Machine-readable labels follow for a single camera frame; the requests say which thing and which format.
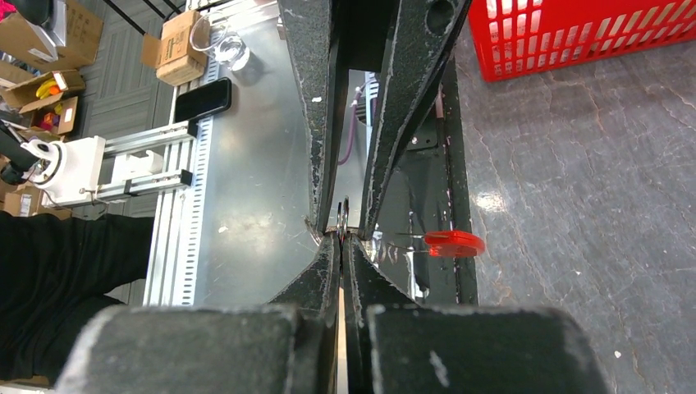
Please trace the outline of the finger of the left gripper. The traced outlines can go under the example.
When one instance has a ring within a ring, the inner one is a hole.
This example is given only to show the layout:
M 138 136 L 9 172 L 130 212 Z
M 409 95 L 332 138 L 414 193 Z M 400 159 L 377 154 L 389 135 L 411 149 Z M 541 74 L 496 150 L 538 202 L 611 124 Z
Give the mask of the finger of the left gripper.
M 346 73 L 338 66 L 340 1 L 280 1 L 280 17 L 305 119 L 309 219 L 328 228 L 341 144 Z
M 359 238 L 372 237 L 392 173 L 439 90 L 470 8 L 468 1 L 399 1 L 380 71 Z

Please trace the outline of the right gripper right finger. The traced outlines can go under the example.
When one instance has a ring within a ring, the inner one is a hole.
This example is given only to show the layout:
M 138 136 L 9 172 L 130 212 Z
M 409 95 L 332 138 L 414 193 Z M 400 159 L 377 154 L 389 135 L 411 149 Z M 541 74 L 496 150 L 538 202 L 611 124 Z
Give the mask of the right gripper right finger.
M 376 268 L 361 240 L 349 234 L 342 244 L 342 279 L 346 312 L 346 359 L 351 393 L 371 393 L 370 305 L 414 305 L 396 284 Z

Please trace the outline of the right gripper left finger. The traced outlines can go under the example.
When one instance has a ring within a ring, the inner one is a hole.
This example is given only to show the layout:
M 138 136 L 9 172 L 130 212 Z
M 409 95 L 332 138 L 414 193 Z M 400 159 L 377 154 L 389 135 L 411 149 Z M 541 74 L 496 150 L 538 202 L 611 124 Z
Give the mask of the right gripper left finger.
M 269 305 L 269 393 L 333 393 L 341 242 L 325 235 L 312 263 Z

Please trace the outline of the grey red key holder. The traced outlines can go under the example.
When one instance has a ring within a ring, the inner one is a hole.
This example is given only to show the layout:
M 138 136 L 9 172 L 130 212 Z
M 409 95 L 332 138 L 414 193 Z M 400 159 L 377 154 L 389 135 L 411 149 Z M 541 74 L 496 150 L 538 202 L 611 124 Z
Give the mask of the grey red key holder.
M 413 246 L 399 246 L 376 237 L 369 241 L 362 241 L 361 245 L 368 257 L 375 263 L 384 259 L 396 261 L 400 253 L 421 253 L 434 258 L 458 259 L 473 258 L 483 254 L 486 250 L 486 245 L 481 238 L 461 230 L 429 231 L 424 234 L 395 233 L 395 236 L 421 240 L 425 244 L 425 248 L 417 250 Z

